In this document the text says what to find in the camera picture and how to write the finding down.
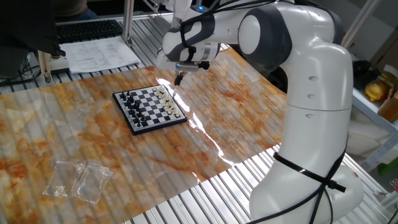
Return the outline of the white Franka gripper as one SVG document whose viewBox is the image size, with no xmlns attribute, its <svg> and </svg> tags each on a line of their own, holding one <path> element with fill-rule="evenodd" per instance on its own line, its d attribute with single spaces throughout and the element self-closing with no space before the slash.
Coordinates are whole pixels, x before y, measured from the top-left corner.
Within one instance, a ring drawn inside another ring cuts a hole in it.
<svg viewBox="0 0 398 224">
<path fill-rule="evenodd" d="M 163 70 L 175 70 L 174 85 L 179 86 L 187 72 L 206 72 L 209 69 L 209 62 L 171 62 L 163 50 L 157 53 L 156 66 Z"/>
</svg>

